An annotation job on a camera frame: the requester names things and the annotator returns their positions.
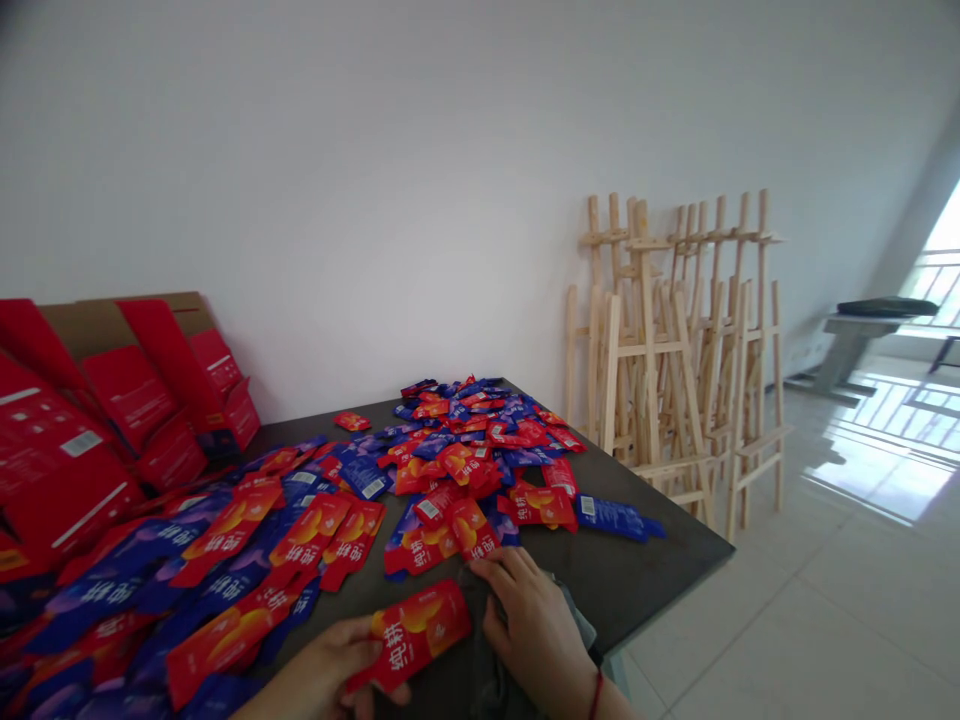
cardboard box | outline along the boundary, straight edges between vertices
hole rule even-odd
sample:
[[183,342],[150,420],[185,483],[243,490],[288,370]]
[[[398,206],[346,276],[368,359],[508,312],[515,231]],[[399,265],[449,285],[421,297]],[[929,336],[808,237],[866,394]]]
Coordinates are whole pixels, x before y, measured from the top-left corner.
[[109,427],[120,457],[158,492],[203,472],[186,411],[112,302],[0,300],[0,345]]
[[0,507],[16,536],[2,546],[5,576],[57,566],[142,502],[107,438],[80,408],[0,353]]
[[123,298],[116,304],[167,386],[187,407],[207,457],[246,449],[260,428],[250,378],[237,367],[200,293]]

brown cardboard flap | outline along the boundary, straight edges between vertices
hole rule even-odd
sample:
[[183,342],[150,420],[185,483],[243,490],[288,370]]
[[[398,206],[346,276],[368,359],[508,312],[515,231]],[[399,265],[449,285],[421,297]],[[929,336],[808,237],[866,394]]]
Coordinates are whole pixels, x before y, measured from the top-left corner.
[[127,297],[100,298],[97,300],[81,300],[76,305],[107,302],[113,305],[117,300],[163,300],[170,306],[177,324],[186,336],[196,335],[204,330],[216,327],[213,316],[204,301],[203,296],[196,290],[180,293],[159,293],[157,295],[130,295]]
[[39,310],[76,361],[137,344],[120,308],[112,302],[41,305]]

red string bracelet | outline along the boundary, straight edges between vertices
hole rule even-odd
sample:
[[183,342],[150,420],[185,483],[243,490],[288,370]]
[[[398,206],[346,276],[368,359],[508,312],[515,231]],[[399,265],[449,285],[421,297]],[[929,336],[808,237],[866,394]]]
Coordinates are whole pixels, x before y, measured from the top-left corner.
[[596,720],[597,707],[600,705],[600,691],[603,690],[603,670],[597,670],[597,689],[593,691],[593,704],[590,706],[589,720]]

pile of snack packets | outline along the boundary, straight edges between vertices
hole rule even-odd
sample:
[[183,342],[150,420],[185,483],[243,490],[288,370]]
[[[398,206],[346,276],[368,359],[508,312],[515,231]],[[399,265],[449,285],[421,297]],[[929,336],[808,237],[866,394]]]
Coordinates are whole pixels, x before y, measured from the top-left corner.
[[[57,578],[43,613],[0,646],[6,717],[227,717],[310,616],[365,564],[386,507],[407,498],[386,546],[389,581],[447,558],[519,545],[518,528],[586,525],[663,536],[633,507],[581,494],[566,453],[586,447],[553,413],[499,379],[402,391],[402,424],[350,442],[317,437],[137,508]],[[540,466],[546,482],[523,479]],[[374,616],[377,663],[350,687],[389,691],[471,632],[456,583]]]

gray cloth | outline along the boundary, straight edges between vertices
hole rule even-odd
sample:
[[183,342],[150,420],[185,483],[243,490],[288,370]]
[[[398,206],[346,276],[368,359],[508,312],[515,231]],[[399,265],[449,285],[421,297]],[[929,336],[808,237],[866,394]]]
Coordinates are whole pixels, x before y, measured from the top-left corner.
[[[552,573],[547,573],[547,576],[563,591],[567,606],[577,623],[577,629],[580,630],[583,646],[589,650],[597,639],[597,631],[577,609],[567,586],[559,582]],[[474,699],[470,707],[470,717],[474,720],[546,718],[546,715],[537,710],[536,705],[507,672],[483,634],[483,616],[487,609],[487,596],[491,594],[490,586],[467,568],[460,571],[459,582],[467,607],[470,609],[470,617],[473,619]],[[494,601],[501,619],[506,622],[507,616],[495,595]]]

